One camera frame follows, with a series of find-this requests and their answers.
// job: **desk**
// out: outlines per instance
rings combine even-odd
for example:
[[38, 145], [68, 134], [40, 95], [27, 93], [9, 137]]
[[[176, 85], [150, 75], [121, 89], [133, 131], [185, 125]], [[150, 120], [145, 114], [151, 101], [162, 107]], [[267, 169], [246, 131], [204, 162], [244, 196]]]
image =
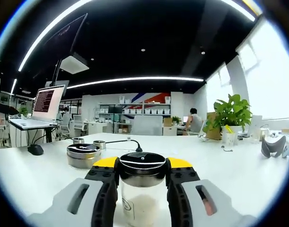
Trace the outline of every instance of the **desk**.
[[[233, 152], [221, 149], [221, 141], [202, 142], [196, 136], [135, 136], [143, 151], [165, 157], [188, 160], [201, 179], [209, 179], [232, 199], [233, 207], [241, 214], [260, 216], [272, 202], [289, 172], [289, 158], [266, 159], [260, 152], [261, 143], [240, 141]], [[126, 135], [98, 133], [83, 137], [86, 143], [94, 140], [124, 140]], [[33, 156], [26, 147], [0, 149], [0, 182], [25, 215], [42, 213], [52, 205], [53, 196], [74, 179], [84, 178], [88, 170], [68, 165], [66, 147], [71, 140], [43, 144], [44, 154]], [[102, 157], [121, 156], [136, 149], [133, 142], [107, 144]], [[162, 198], [160, 223], [170, 226], [166, 187]], [[123, 227], [121, 188], [114, 216], [114, 227]]]

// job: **black ceiling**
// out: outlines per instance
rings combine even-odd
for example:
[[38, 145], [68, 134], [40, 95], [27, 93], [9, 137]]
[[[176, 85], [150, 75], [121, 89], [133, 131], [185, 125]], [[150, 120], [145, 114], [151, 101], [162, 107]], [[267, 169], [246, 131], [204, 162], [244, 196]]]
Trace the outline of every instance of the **black ceiling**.
[[[251, 12], [242, 1], [236, 1]], [[21, 73], [18, 68], [42, 30], [75, 2], [45, 0], [16, 28], [0, 61], [0, 77], [6, 81], [1, 84], [2, 90], [10, 91], [17, 78], [15, 92], [26, 96], [22, 88], [34, 97], [37, 89], [51, 80], [55, 67], [40, 67], [40, 48], [35, 49]], [[85, 13], [88, 18], [74, 51], [87, 60], [90, 69], [75, 75], [60, 71], [58, 80], [68, 79], [70, 85], [138, 76], [206, 79], [221, 63], [235, 56], [236, 47], [254, 26], [254, 22], [219, 0], [94, 0], [68, 15], [42, 43]], [[201, 55], [201, 46], [205, 55]], [[203, 84], [156, 80], [100, 84], [70, 89], [66, 98], [128, 92], [194, 93]]]

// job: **office chair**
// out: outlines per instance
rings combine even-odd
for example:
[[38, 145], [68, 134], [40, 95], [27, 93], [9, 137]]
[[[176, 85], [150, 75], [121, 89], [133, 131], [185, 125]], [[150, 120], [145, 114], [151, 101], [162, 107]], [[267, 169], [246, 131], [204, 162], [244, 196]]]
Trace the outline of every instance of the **office chair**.
[[2, 141], [1, 146], [5, 147], [5, 143], [7, 142], [7, 140], [9, 140], [9, 131], [7, 130], [7, 125], [5, 125], [5, 119], [2, 119], [1, 122], [4, 123], [0, 124], [0, 141]]
[[61, 137], [62, 136], [70, 136], [70, 114], [65, 113], [62, 117], [62, 121], [60, 123]]
[[74, 129], [81, 130], [81, 136], [88, 130], [88, 124], [83, 123], [81, 115], [74, 115]]
[[131, 134], [162, 136], [162, 125], [162, 116], [135, 116]]

